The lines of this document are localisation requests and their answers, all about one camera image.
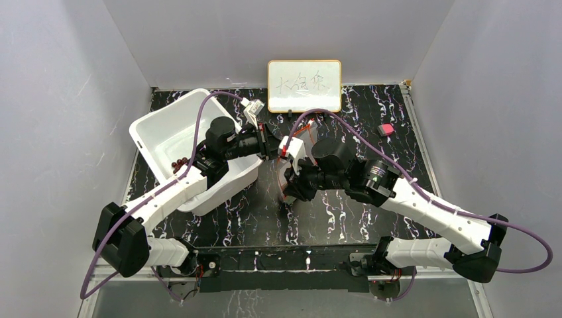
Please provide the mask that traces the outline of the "clear zip top bag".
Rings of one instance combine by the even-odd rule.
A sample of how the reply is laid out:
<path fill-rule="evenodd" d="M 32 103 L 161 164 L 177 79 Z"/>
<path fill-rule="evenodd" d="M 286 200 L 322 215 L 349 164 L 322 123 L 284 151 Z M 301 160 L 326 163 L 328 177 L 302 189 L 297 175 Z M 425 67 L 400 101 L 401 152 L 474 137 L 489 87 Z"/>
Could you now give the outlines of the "clear zip top bag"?
<path fill-rule="evenodd" d="M 318 140 L 317 123 L 313 119 L 310 119 L 306 126 L 296 131 L 294 137 L 310 137 L 313 138 L 316 143 Z M 278 180 L 278 198 L 282 203 L 286 203 L 288 205 L 293 204 L 296 198 L 283 194 L 283 191 L 288 187 L 288 181 L 284 177 L 284 172 L 286 169 L 292 168 L 291 163 L 279 157 L 275 161 L 275 168 Z"/>

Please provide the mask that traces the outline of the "dark red grape bunch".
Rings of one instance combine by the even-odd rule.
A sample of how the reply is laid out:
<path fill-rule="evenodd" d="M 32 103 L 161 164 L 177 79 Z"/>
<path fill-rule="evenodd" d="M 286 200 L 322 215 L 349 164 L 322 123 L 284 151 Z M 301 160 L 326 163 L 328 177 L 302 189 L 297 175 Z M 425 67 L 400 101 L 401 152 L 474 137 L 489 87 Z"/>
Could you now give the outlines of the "dark red grape bunch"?
<path fill-rule="evenodd" d="M 172 173 L 176 174 L 182 168 L 182 166 L 185 166 L 188 162 L 189 160 L 186 157 L 183 157 L 171 163 Z"/>

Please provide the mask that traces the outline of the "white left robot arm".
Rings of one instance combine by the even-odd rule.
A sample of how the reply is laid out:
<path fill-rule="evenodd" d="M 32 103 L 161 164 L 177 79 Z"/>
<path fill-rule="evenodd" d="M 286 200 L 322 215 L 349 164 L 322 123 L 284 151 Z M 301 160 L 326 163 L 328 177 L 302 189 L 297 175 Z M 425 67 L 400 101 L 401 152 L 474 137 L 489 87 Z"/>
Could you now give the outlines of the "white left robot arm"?
<path fill-rule="evenodd" d="M 205 215 L 257 179 L 231 172 L 244 158 L 255 164 L 273 160 L 282 140 L 266 123 L 237 128 L 229 117 L 210 122 L 202 141 L 195 140 L 187 160 L 176 163 L 172 176 L 150 192 L 124 204 L 107 204 L 101 211 L 93 238 L 96 258 L 104 259 L 123 277 L 145 266 L 169 266 L 189 276 L 197 270 L 193 248 L 176 238 L 150 238 L 154 228 L 182 205 L 194 215 Z"/>

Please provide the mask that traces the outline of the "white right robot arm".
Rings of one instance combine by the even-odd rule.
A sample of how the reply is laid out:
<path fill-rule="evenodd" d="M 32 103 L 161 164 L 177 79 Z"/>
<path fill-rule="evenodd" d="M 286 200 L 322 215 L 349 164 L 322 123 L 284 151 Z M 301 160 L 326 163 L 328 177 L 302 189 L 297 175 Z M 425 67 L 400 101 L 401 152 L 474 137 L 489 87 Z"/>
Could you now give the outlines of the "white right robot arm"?
<path fill-rule="evenodd" d="M 382 237 L 372 254 L 350 259 L 356 276 L 391 274 L 410 266 L 451 269 L 460 276 L 488 283 L 495 274 L 506 227 L 462 217 L 438 208 L 425 190 L 416 191 L 399 170 L 382 160 L 357 158 L 335 139 L 323 139 L 306 150 L 304 141 L 284 137 L 278 154 L 289 167 L 283 175 L 285 196 L 311 201 L 318 191 L 343 190 L 359 203 L 409 218 L 437 234 L 437 238 Z"/>

